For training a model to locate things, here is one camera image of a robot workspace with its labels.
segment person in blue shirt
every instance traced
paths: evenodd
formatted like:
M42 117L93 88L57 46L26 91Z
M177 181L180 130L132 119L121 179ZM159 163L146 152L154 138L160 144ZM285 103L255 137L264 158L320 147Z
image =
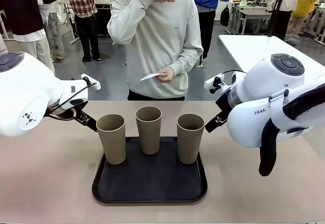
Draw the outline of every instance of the person in blue shirt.
M200 30L201 30L201 42L203 47L203 55L200 58L200 64L197 66L199 68L203 66L203 59L208 56L208 52L210 49L213 24L215 18L215 10L218 6L218 0L194 0L198 12L199 12L199 20L200 20Z

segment black bag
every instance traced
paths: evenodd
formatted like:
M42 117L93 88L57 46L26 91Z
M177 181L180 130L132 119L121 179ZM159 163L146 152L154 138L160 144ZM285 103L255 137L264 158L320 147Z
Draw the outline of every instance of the black bag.
M228 8L228 6L226 6L226 8L221 12L221 15L220 15L221 25L228 27L229 18L230 18L229 8Z

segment paper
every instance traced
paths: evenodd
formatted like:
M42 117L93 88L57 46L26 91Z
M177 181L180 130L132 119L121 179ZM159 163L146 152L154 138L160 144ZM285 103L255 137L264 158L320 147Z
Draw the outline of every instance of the paper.
M147 80L149 78L153 78L156 76L167 76L167 74L166 73L152 73L152 74L149 74L149 75L145 76L144 78L140 79L140 81Z

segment black shoe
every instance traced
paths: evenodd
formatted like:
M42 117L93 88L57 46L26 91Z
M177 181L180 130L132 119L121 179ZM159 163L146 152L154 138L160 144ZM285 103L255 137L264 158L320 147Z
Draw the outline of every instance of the black shoe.
M84 56L82 58L82 62L90 62L90 61L91 61L90 57L88 58L88 57Z
M100 57L98 57L98 58L96 58L96 57L92 57L94 60L96 60L96 61L100 61L100 60L102 60Z

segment brown cup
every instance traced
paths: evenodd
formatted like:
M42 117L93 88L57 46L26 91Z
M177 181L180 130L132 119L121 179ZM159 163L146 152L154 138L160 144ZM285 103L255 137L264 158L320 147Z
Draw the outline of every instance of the brown cup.
M137 110L136 120L142 152L156 154L160 145L161 110L145 106Z
M197 160L203 134L204 120L195 114L177 118L178 158L184 164Z
M107 162L112 165L122 163L126 158L124 117L106 115L97 121L96 126Z

